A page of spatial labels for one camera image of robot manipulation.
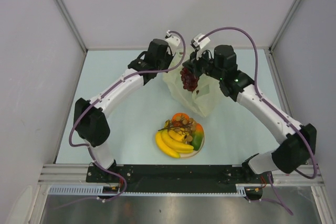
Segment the yellow fake banana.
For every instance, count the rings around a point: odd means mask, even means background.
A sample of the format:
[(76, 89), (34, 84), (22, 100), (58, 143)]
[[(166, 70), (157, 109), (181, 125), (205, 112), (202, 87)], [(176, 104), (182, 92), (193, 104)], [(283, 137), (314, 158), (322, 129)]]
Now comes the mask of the yellow fake banana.
[(175, 151), (175, 149), (181, 149), (181, 150), (191, 150), (193, 151), (194, 147), (185, 143), (181, 143), (178, 142), (174, 139), (172, 139), (167, 131), (159, 131), (157, 130), (157, 132), (155, 133), (155, 143), (157, 145), (157, 147), (159, 148), (159, 150), (174, 159), (185, 159), (185, 158), (180, 158), (180, 154)]

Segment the red fake grape bunch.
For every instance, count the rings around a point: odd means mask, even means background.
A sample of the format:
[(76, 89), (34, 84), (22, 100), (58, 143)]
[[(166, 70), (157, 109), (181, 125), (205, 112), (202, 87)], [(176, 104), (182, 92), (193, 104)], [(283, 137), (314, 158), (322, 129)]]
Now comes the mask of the red fake grape bunch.
[(194, 92), (198, 87), (199, 77), (195, 76), (187, 68), (183, 67), (180, 71), (183, 89)]

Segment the cream plate with branch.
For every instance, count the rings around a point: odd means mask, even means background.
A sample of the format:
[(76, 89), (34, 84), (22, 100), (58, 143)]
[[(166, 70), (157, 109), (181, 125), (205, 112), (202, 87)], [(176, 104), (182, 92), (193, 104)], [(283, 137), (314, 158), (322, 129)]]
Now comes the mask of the cream plate with branch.
[[(198, 151), (195, 151), (194, 149), (193, 149), (193, 151), (191, 151), (191, 150), (181, 150), (179, 148), (175, 149), (175, 151), (177, 151), (180, 154), (180, 158), (193, 157), (201, 151), (201, 149), (204, 146), (204, 143), (205, 143), (205, 133), (204, 133), (204, 138), (203, 138), (203, 141), (202, 141), (201, 148)], [(191, 145), (191, 142), (186, 141), (185, 144)]]

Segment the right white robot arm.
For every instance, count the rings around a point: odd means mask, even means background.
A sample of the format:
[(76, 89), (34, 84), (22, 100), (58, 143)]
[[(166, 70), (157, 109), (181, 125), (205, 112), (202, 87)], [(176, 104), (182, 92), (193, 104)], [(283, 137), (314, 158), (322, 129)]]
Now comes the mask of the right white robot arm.
[(297, 172), (299, 166), (311, 161), (312, 175), (317, 176), (314, 156), (317, 130), (312, 124), (303, 125), (278, 109), (262, 94), (257, 79), (238, 69), (237, 56), (232, 46), (219, 45), (213, 51), (194, 46), (183, 67), (195, 77), (206, 75), (219, 82), (222, 94), (250, 111), (273, 135), (279, 146), (262, 154), (255, 154), (242, 164), (243, 179), (254, 183), (264, 172), (280, 170), (285, 174)]

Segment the brown fake grape bunch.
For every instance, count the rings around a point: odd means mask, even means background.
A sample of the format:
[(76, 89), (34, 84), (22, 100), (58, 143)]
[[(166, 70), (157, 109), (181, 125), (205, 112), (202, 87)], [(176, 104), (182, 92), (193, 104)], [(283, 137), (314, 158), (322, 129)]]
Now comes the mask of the brown fake grape bunch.
[(175, 130), (176, 132), (183, 132), (186, 135), (186, 141), (190, 142), (192, 140), (191, 133), (195, 131), (197, 122), (192, 118), (189, 119), (189, 122), (186, 124), (182, 123), (173, 123), (172, 119), (167, 120), (163, 128), (159, 131)]

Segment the green fake fruit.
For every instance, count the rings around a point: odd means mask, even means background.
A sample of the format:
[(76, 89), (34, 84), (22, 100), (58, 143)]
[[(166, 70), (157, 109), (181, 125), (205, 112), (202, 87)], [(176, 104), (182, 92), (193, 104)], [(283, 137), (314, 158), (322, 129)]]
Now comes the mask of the green fake fruit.
[(191, 145), (194, 147), (195, 151), (198, 151), (201, 148), (202, 141), (204, 138), (204, 130), (199, 123), (196, 124), (196, 129), (191, 134), (191, 137), (192, 137)]

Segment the yellow fake bell pepper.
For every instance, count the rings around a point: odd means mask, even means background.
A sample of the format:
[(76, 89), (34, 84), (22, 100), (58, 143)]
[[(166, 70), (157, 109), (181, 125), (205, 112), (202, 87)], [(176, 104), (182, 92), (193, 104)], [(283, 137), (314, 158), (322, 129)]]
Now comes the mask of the yellow fake bell pepper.
[(168, 134), (169, 136), (181, 143), (185, 143), (186, 142), (186, 135), (183, 132), (176, 132), (175, 130), (168, 130)]

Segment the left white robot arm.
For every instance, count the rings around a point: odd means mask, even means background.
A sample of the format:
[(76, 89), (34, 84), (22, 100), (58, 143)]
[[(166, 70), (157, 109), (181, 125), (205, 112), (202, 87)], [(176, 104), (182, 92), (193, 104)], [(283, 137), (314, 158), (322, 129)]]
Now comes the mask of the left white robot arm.
[(76, 131), (84, 139), (83, 145), (88, 148), (93, 161), (100, 165), (97, 174), (103, 181), (110, 182), (116, 175), (116, 162), (107, 142), (110, 135), (108, 117), (131, 93), (169, 68), (180, 43), (176, 36), (153, 39), (148, 49), (128, 64), (116, 82), (89, 100), (80, 98), (76, 101), (70, 133)]

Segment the orange fake fruit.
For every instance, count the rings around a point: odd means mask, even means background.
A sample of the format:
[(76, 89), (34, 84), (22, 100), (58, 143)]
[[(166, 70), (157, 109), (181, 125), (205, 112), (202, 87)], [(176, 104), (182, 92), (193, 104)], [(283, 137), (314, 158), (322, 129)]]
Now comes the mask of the orange fake fruit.
[(172, 122), (173, 123), (182, 123), (182, 124), (186, 124), (189, 122), (189, 116), (185, 113), (177, 113), (175, 115), (173, 115), (172, 117)]

